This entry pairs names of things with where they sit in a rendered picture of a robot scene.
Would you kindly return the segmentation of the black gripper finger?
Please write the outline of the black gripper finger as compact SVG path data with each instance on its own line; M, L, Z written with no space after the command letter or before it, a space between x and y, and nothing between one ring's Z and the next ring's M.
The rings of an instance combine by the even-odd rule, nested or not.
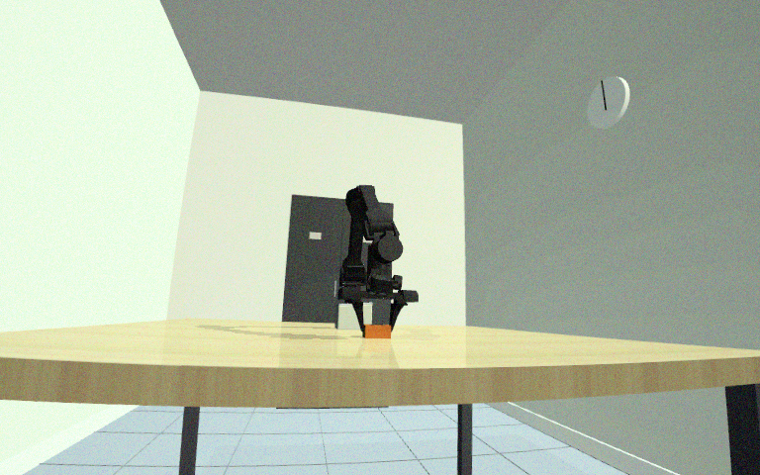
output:
M398 318L398 316L399 316L399 314L400 314L400 312L401 312L401 310L403 309L404 306L408 306L408 304L404 304L404 303L392 303L391 304L390 324L389 324L389 326L391 326L391 332L392 332L392 330L394 328L394 325L395 325L395 323L397 321L397 318Z
M356 317L358 319L358 323L360 325L360 329L363 332L364 328L364 322L363 322L363 302L356 302L356 301L349 301L348 304L351 304L354 312L356 314Z

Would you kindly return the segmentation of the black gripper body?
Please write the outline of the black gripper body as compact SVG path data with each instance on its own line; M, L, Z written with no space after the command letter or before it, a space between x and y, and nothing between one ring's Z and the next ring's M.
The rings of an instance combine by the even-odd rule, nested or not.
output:
M379 275L391 274L391 266L388 265L367 265L367 279L371 273ZM349 300L361 302L363 299L386 299L394 300L394 303L416 303L419 301L419 294L415 290L401 290L392 295L381 295L381 293L370 294L371 290L357 291L357 288L341 287L337 293L338 300Z

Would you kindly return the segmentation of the orange block with dark square marking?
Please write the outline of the orange block with dark square marking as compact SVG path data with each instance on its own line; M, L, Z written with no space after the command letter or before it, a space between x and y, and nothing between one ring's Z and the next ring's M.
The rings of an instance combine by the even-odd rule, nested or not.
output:
M365 338L391 338L391 326L364 325L362 336Z

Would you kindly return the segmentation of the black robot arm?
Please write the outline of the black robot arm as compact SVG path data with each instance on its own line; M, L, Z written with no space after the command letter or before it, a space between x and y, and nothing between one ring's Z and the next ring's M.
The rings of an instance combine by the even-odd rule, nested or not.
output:
M346 193L345 204L351 216L348 256L342 262L339 287L352 287L361 291L361 286L373 293L392 295L393 290L402 289L403 276L371 273L361 259L363 236L373 240L368 246L367 265L388 265L401 257L403 245L399 232L391 216L380 207L372 185L357 185ZM361 283L356 283L361 282ZM343 284L349 283L349 284Z

